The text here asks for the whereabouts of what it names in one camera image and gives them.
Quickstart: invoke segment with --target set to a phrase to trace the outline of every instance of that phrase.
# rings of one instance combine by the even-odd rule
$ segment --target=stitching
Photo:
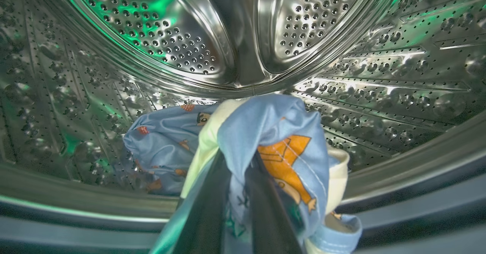
[[[314,238],[316,238],[317,240],[319,240],[319,242],[325,243],[325,244],[330,245],[330,246],[342,247],[342,248],[349,247],[349,245],[345,245],[345,244],[333,244],[333,243],[330,243],[330,242],[322,239],[321,237],[314,236]]]
[[[273,148],[273,150],[274,150],[274,152],[275,152],[275,153],[277,153],[279,156],[281,156],[281,158],[283,159],[283,162],[285,162],[285,164],[287,164],[289,167],[291,167],[291,168],[293,169],[293,167],[292,167],[292,166],[289,164],[289,162],[287,161],[287,159],[285,159],[285,157],[283,157],[283,155],[281,155],[281,154],[278,152],[278,150],[276,150],[276,149],[275,149],[275,146],[273,146],[272,148]],[[309,187],[309,185],[307,185],[307,183],[305,183],[305,181],[302,179],[302,177],[301,177],[301,176],[300,176],[298,173],[295,173],[295,174],[297,174],[297,176],[299,176],[300,181],[302,181],[302,183],[303,183],[303,184],[304,184],[304,185],[305,185],[307,188],[309,188],[310,192],[311,192],[312,194],[314,194],[314,197],[317,199],[317,194],[314,192],[314,190],[312,190],[312,188],[311,188],[311,187]],[[320,210],[319,210],[319,202],[317,202],[317,200],[316,200],[316,211],[317,211],[317,217],[318,217],[319,219],[321,219],[321,212],[320,212]]]
[[[330,249],[330,248],[326,248],[326,247],[318,247],[316,245],[314,245],[317,249],[321,250],[321,251],[326,251],[326,252],[335,252],[335,253],[351,253],[351,251],[344,251],[344,250],[338,250],[338,249]]]
[[[302,159],[302,157],[300,157],[296,152],[295,150],[292,150],[292,148],[290,148],[289,145],[287,145],[287,143],[284,142],[284,144],[297,156],[297,158],[300,158],[302,160],[302,162],[304,162],[304,164],[309,168],[309,170],[312,171],[312,174],[314,174],[314,176],[316,177],[316,179],[319,181],[319,184],[321,184],[322,186],[322,189],[324,191],[324,197],[326,198],[326,200],[328,199],[327,197],[327,193],[326,193],[326,187],[324,186],[324,184],[322,183],[321,179],[317,176],[317,174],[314,172],[314,169],[311,168],[311,166],[309,166],[309,163],[307,163],[304,159]]]

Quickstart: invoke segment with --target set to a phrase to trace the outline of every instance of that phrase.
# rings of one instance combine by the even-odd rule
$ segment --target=printed fabric
[[[333,213],[346,186],[349,155],[335,148],[328,151],[318,112],[306,112],[302,100],[292,96],[253,97],[224,121],[217,140],[233,174],[227,253],[252,252],[244,186],[245,171],[256,151],[278,188],[298,204],[291,216],[300,222],[297,237],[309,254],[313,249],[339,254],[354,250],[361,236],[359,219]]]
[[[218,105],[182,105],[139,117],[123,138],[137,168],[153,174],[147,191],[179,195],[198,147],[198,136]]]

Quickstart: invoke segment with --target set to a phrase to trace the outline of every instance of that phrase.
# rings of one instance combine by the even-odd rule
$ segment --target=cream fabric
[[[351,231],[330,213],[336,209],[344,195],[347,183],[347,163],[350,157],[344,150],[339,150],[330,145],[327,145],[327,148],[328,154],[338,159],[340,163],[329,170],[328,204],[323,225],[343,233],[349,233]],[[307,254],[330,254],[330,252],[318,249],[309,239],[305,240],[305,248]]]
[[[225,100],[214,111],[208,122],[204,125],[199,133],[199,146],[194,154],[189,171],[187,172],[186,181],[184,182],[180,195],[181,198],[187,197],[189,190],[191,190],[191,187],[201,170],[219,150],[217,137],[221,124],[236,110],[236,108],[245,103],[248,99],[249,98]]]

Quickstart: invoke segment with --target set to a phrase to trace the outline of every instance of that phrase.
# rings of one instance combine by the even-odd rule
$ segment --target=cartoon print
[[[138,159],[135,159],[135,165],[137,165],[137,167],[139,168],[140,171],[144,171],[144,169],[142,169],[142,165],[140,165],[140,162]]]
[[[307,136],[292,135],[276,144],[258,147],[258,152],[270,175],[297,204],[303,201],[309,209],[309,214],[316,209],[316,199],[313,199],[306,190],[292,165],[304,152],[310,140],[311,138]]]
[[[240,237],[246,232],[246,227],[234,220],[231,209],[226,208],[224,218],[226,219],[224,225],[229,229],[233,236]]]
[[[139,131],[141,134],[143,135],[146,135],[149,133],[149,131],[147,130],[147,127],[146,126],[140,126],[137,128],[137,131]]]
[[[205,112],[200,112],[197,114],[197,125],[198,126],[204,126],[206,122],[210,119],[210,114],[207,114]]]
[[[187,139],[184,139],[181,142],[179,142],[178,144],[181,145],[186,150],[189,150],[189,146],[187,145],[187,142],[188,142]]]
[[[187,176],[187,171],[184,170],[184,169],[175,169],[175,174],[179,175],[179,176],[183,176],[183,177],[186,177]]]
[[[162,188],[162,182],[160,181],[160,179],[157,179],[155,181],[153,181],[152,183],[148,184],[147,185],[147,191],[151,191],[151,190],[155,190],[155,189],[160,189]]]
[[[245,208],[248,208],[250,199],[248,198],[248,194],[246,193],[246,191],[243,191],[243,198],[241,198],[240,196],[237,196],[237,199],[238,199],[238,205],[239,206],[243,206]]]
[[[181,108],[183,108],[186,112],[190,112],[194,110],[194,105],[181,105]]]
[[[337,218],[339,221],[342,218],[342,214],[337,214],[335,211],[331,212],[331,215],[333,215],[335,218]]]

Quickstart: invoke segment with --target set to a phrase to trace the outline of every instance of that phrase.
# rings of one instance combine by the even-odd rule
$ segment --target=metal surface
[[[224,215],[230,179],[231,172],[226,165],[224,155],[218,150],[193,204],[187,209],[188,216],[184,220],[184,227],[172,252],[194,254],[222,252]]]
[[[399,253],[410,253],[411,248],[417,248],[414,250],[418,253],[431,253],[440,247],[444,248],[444,245],[447,247],[440,252],[481,252],[485,228],[484,183],[486,177],[482,175],[403,203],[360,213],[365,235],[377,227],[390,227],[392,231],[389,233],[399,233],[403,231],[402,228],[406,228],[408,233],[422,232],[426,235],[412,238],[404,238],[404,234],[394,235],[393,242],[360,245],[355,253],[396,253],[401,248]],[[158,238],[161,228],[151,232],[121,232],[63,225],[65,223],[52,224],[0,216],[0,251],[49,254],[147,253]],[[382,232],[370,239],[376,242],[383,237],[385,235]]]
[[[123,148],[130,124],[270,92],[320,111],[351,154],[345,203],[464,166],[484,155],[485,3],[0,0],[0,193],[165,221],[177,200],[144,194],[153,177]]]

